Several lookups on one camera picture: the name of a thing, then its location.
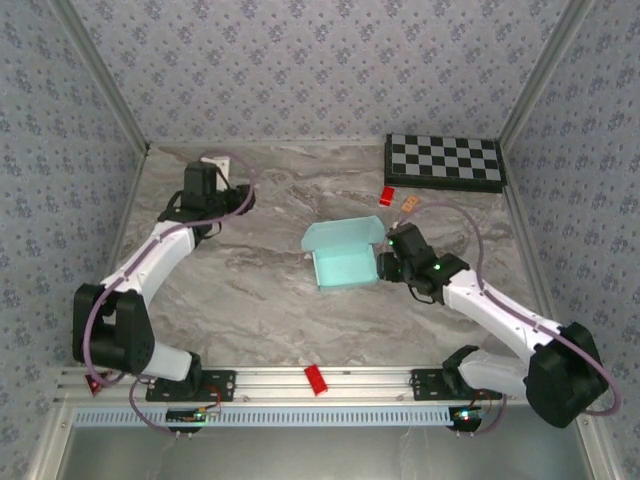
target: marble surface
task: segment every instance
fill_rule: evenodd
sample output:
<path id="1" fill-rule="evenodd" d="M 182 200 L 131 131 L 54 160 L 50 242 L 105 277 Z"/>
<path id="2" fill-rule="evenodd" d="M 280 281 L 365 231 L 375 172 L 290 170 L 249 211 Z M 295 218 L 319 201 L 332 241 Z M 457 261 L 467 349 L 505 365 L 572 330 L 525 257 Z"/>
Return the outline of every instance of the marble surface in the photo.
<path id="1" fill-rule="evenodd" d="M 152 148 L 143 168 L 120 261 L 150 233 L 181 189 L 186 162 L 202 148 Z M 406 286 L 318 291 L 300 241 L 313 222 L 378 215 L 397 218 L 409 194 L 462 205 L 480 224 L 484 274 L 528 307 L 532 299 L 501 195 L 396 189 L 380 207 L 382 146 L 234 148 L 258 174 L 257 202 L 224 224 L 160 287 L 150 316 L 157 338 L 200 353 L 205 365 L 435 365 L 466 344 L 505 351 L 462 314 L 414 301 Z M 232 165 L 231 183 L 246 177 Z M 457 212 L 437 208 L 413 220 L 436 252 L 475 265 L 473 232 Z"/>

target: patterned wallpaper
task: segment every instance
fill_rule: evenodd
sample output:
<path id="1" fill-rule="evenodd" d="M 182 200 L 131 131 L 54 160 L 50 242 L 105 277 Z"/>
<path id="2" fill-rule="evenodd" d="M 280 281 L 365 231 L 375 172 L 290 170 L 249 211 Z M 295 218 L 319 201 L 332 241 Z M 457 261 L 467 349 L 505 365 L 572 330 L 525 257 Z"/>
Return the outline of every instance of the patterned wallpaper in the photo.
<path id="1" fill-rule="evenodd" d="M 16 480 L 138 154 L 46 2 L 0 2 L 0 19 L 0 479 Z"/>
<path id="2" fill-rule="evenodd" d="M 497 137 L 565 0 L 74 0 L 152 142 Z"/>
<path id="3" fill-rule="evenodd" d="M 640 478 L 640 6 L 597 2 L 508 153 L 563 320 L 593 329 Z"/>

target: checkered pattern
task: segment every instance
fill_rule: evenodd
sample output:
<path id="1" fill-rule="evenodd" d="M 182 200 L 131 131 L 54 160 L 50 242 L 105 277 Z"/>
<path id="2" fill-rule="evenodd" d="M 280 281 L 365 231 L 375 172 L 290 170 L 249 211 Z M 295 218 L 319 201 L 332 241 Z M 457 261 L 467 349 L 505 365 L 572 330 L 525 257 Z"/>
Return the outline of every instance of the checkered pattern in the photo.
<path id="1" fill-rule="evenodd" d="M 391 173 L 503 181 L 495 142 L 391 135 Z"/>

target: small red cube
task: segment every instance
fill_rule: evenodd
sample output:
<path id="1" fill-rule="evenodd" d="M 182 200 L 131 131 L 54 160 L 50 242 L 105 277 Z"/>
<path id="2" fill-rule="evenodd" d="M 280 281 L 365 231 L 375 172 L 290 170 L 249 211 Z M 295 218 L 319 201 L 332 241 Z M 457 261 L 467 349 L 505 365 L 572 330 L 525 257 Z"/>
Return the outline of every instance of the small red cube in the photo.
<path id="1" fill-rule="evenodd" d="M 316 397 L 329 390 L 329 387 L 327 387 L 324 378 L 322 378 L 322 374 L 320 373 L 320 369 L 317 365 L 311 365 L 310 367 L 305 368 L 304 373 L 307 376 Z"/>
<path id="2" fill-rule="evenodd" d="M 382 195 L 380 195 L 380 205 L 384 205 L 385 207 L 391 206 L 394 192 L 394 188 L 384 187 L 384 190 L 382 190 Z"/>

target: teal box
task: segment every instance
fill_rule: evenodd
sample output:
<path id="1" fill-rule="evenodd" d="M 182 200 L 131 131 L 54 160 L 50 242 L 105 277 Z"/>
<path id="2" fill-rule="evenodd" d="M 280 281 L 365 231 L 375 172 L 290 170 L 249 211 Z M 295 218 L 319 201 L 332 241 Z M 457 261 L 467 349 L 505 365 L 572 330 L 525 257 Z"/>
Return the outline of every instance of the teal box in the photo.
<path id="1" fill-rule="evenodd" d="M 313 254 L 318 288 L 376 283 L 372 244 L 382 242 L 384 232 L 376 216 L 312 224 L 302 238 L 302 249 Z"/>

